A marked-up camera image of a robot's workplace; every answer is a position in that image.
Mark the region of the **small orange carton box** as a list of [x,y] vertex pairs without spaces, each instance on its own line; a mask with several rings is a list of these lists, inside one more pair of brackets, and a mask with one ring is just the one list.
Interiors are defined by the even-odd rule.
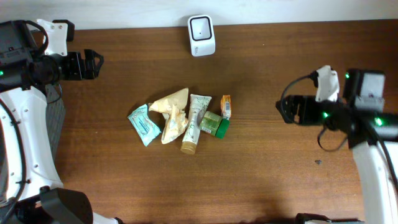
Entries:
[[223,95],[221,99],[221,115],[224,119],[231,118],[231,96]]

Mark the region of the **teal wet wipes pack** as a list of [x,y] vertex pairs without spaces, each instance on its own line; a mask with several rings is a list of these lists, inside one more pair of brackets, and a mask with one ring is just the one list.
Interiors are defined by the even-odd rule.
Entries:
[[148,106],[144,104],[127,117],[145,146],[161,133],[160,128],[149,118],[148,112]]

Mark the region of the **beige paper bag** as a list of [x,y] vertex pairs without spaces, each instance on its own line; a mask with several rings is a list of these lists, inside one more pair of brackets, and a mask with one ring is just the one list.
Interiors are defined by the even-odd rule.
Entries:
[[165,128],[162,133],[162,144],[168,144],[183,134],[188,125],[185,108],[188,101],[188,88],[183,88],[150,104],[149,111],[162,113]]

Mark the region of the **green lidded jar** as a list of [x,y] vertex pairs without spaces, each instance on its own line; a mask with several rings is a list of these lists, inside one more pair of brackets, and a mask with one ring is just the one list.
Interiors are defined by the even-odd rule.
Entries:
[[200,123],[200,130],[216,138],[223,139],[230,125],[230,121],[207,111]]

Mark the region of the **white cream tube gold cap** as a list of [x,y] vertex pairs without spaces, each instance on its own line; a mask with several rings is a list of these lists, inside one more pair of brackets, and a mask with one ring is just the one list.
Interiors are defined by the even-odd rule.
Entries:
[[190,108],[188,115],[188,126],[185,131],[180,150],[186,154],[193,155],[196,152],[200,136],[199,125],[210,104],[211,96],[190,95]]

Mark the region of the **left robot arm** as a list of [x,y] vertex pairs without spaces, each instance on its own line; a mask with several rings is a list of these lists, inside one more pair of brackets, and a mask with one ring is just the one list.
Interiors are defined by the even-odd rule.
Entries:
[[95,213],[88,197],[63,186],[54,155],[65,109],[63,80],[93,80],[104,62],[70,52],[68,20],[1,24],[1,222],[119,223]]

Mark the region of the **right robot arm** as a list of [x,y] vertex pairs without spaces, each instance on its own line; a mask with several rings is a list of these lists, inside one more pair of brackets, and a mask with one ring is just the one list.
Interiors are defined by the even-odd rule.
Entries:
[[284,122],[322,126],[318,139],[327,130],[345,133],[343,142],[353,153],[360,178],[365,223],[397,223],[397,115],[383,111],[384,72],[350,68],[342,91],[329,65],[303,78],[317,92],[282,92],[275,107]]

